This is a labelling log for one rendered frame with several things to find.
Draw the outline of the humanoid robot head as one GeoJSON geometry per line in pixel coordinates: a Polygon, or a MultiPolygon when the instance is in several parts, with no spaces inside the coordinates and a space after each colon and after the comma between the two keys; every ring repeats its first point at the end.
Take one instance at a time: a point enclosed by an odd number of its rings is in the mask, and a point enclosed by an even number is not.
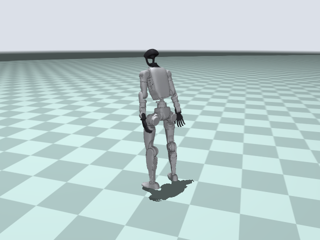
{"type": "Polygon", "coordinates": [[[155,62],[155,57],[159,55],[159,52],[156,49],[149,49],[145,52],[144,57],[146,60],[146,63],[149,67],[156,67],[156,68],[161,68],[158,66],[158,64],[155,62]],[[148,62],[148,59],[152,59],[152,63],[148,62]]]}

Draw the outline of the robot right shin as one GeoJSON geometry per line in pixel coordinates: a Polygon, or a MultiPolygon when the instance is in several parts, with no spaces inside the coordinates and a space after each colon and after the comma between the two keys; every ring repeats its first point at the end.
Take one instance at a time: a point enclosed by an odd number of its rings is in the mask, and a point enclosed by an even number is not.
{"type": "Polygon", "coordinates": [[[177,162],[177,146],[176,143],[174,142],[175,150],[174,151],[168,151],[168,159],[170,162],[170,167],[171,167],[171,174],[176,175],[176,162],[177,162]]]}

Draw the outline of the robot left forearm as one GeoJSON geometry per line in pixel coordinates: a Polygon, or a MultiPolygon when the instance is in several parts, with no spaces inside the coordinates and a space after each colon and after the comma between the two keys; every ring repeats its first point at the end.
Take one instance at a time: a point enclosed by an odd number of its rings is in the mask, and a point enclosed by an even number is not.
{"type": "Polygon", "coordinates": [[[140,91],[138,93],[138,98],[139,98],[139,117],[142,119],[142,113],[145,113],[146,116],[146,103],[147,101],[143,99],[143,93],[140,91]]]}

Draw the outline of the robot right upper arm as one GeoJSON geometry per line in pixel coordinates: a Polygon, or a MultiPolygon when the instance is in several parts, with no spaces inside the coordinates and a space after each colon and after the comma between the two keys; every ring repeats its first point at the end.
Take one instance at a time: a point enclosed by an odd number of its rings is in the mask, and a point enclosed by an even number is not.
{"type": "Polygon", "coordinates": [[[173,96],[176,93],[176,90],[175,90],[174,83],[172,80],[172,73],[170,72],[170,70],[167,70],[167,69],[166,69],[166,72],[167,72],[169,87],[170,87],[169,96],[173,96]]]}

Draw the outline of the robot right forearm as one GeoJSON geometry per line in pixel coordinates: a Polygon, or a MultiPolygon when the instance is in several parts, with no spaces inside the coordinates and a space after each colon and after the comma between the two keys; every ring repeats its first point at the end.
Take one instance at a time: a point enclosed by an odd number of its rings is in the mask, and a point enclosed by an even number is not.
{"type": "Polygon", "coordinates": [[[171,100],[172,100],[172,102],[173,102],[174,108],[176,109],[176,113],[181,112],[180,103],[179,103],[179,101],[178,101],[178,95],[177,95],[176,92],[175,92],[174,95],[172,95],[171,100]]]}

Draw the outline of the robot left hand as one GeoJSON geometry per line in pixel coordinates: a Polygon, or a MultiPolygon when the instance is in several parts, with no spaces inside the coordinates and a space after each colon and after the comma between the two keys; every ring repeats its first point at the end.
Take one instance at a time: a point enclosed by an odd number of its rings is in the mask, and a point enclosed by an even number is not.
{"type": "Polygon", "coordinates": [[[142,113],[141,116],[142,116],[142,118],[141,118],[140,120],[142,121],[142,125],[143,125],[145,131],[146,131],[147,133],[152,133],[152,130],[150,130],[150,129],[148,128],[148,126],[147,126],[147,123],[146,123],[146,119],[147,119],[147,118],[146,118],[145,113],[142,113]]]}

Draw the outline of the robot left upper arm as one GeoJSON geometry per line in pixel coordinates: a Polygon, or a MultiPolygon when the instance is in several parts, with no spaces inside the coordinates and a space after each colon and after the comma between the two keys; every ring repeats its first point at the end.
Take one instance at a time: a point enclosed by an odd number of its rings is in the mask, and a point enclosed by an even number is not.
{"type": "Polygon", "coordinates": [[[149,76],[150,76],[150,69],[143,70],[139,73],[140,88],[141,88],[143,99],[146,99],[148,97],[147,88],[148,88],[149,76]]]}

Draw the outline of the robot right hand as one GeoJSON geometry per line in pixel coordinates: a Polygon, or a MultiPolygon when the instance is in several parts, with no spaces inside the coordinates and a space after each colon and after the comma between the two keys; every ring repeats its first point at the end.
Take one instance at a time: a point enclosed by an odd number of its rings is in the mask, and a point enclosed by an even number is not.
{"type": "MultiPolygon", "coordinates": [[[[180,109],[181,110],[181,109],[180,109]]],[[[182,126],[184,126],[185,125],[185,122],[184,122],[184,120],[183,120],[183,116],[181,115],[181,111],[180,112],[177,112],[177,110],[175,109],[175,114],[176,114],[176,120],[174,121],[174,124],[176,124],[177,123],[177,126],[179,127],[179,125],[180,125],[180,127],[182,127],[182,126]],[[180,122],[181,122],[181,124],[180,124],[180,122]],[[183,125],[183,123],[184,123],[184,125],[183,125]],[[179,123],[179,124],[178,124],[179,123]],[[182,126],[181,126],[182,125],[182,126]]]]}

